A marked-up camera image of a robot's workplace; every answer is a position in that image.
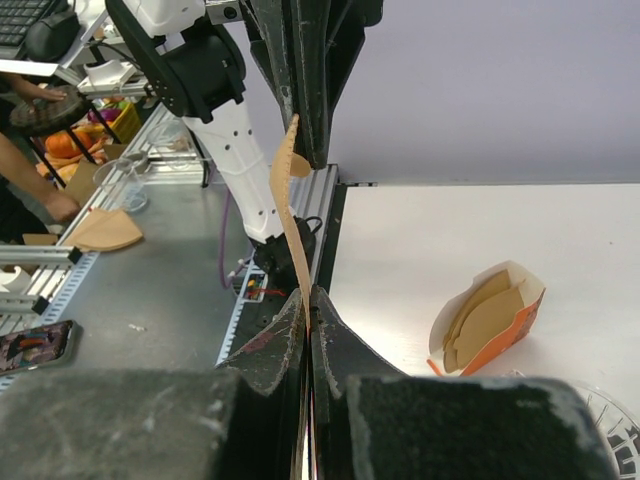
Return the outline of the person's hand on bench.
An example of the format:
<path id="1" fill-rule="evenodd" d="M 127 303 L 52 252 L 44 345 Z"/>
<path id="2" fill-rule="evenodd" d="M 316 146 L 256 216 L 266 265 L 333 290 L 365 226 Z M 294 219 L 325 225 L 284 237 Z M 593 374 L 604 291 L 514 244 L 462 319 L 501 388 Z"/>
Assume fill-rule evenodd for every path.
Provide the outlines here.
<path id="1" fill-rule="evenodd" d="M 73 220 L 81 210 L 80 205 L 72 197 L 58 190 L 44 194 L 40 202 L 57 222 Z"/>

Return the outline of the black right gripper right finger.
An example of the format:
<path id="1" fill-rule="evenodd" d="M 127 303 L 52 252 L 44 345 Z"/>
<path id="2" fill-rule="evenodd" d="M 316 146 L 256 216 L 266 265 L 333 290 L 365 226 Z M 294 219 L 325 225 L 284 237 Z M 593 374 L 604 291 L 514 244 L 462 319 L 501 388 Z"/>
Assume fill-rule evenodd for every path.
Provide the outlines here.
<path id="1" fill-rule="evenodd" d="M 537 377 L 407 375 L 310 296 L 321 479 L 613 479 L 586 403 Z"/>

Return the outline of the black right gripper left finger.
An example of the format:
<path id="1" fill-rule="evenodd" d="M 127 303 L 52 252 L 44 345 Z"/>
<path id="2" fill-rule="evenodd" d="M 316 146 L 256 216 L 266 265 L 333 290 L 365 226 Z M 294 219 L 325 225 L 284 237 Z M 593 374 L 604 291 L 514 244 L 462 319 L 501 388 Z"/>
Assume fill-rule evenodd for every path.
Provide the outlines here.
<path id="1" fill-rule="evenodd" d="M 5 479 L 297 479 L 305 312 L 293 292 L 218 366 L 49 370 L 1 397 Z"/>

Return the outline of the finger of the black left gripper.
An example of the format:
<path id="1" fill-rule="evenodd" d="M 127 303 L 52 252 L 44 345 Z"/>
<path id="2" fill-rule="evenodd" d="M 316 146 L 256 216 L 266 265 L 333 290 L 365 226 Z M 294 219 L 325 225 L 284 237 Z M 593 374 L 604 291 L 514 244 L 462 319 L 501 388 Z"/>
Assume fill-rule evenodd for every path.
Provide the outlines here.
<path id="1" fill-rule="evenodd" d="M 278 106 L 284 130 L 296 113 L 291 2 L 241 1 L 251 55 Z"/>
<path id="2" fill-rule="evenodd" d="M 311 166 L 328 163 L 333 115 L 364 45 L 365 30 L 378 24 L 382 0 L 294 1 L 297 148 Z"/>

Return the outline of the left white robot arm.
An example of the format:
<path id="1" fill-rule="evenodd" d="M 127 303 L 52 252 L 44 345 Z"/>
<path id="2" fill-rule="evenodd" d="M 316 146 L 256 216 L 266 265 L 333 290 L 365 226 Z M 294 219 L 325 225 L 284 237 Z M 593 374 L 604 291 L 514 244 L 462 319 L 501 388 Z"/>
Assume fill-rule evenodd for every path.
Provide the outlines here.
<path id="1" fill-rule="evenodd" d="M 379 1 L 239 1 L 251 55 L 284 122 L 298 125 L 294 153 L 327 166 L 334 111 Z M 246 65 L 223 14 L 207 1 L 110 1 L 106 5 L 154 93 L 194 134 L 241 213 L 254 260 L 274 286 L 297 287 L 270 169 L 244 102 Z"/>

